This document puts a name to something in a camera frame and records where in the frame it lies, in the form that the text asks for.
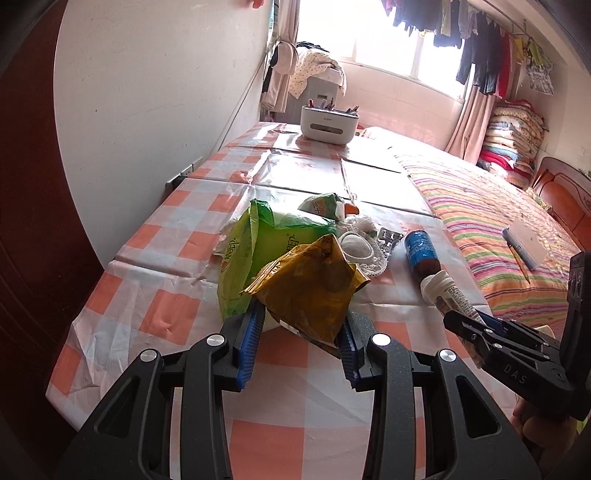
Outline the person's left hand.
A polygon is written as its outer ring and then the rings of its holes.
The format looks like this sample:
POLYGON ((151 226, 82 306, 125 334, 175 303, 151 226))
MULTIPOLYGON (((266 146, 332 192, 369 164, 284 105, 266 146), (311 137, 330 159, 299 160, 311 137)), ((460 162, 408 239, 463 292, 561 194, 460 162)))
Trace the person's left hand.
POLYGON ((571 417, 556 422, 534 414, 533 407, 518 397, 510 423, 522 440, 541 448, 538 466, 543 475, 549 474, 573 446, 577 438, 577 421, 571 417))

